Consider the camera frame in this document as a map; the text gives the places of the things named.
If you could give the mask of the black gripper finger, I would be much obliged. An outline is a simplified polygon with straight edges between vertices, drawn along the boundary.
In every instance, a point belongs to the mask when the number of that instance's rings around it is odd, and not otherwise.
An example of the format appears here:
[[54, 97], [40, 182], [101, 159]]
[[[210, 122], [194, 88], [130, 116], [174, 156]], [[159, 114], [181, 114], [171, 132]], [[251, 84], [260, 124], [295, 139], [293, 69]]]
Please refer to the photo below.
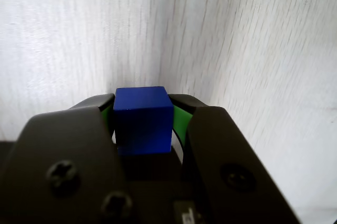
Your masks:
[[298, 223], [291, 207], [226, 109], [170, 94], [191, 115], [182, 178], [206, 223]]
[[134, 223], [113, 94], [32, 117], [1, 174], [1, 223]]

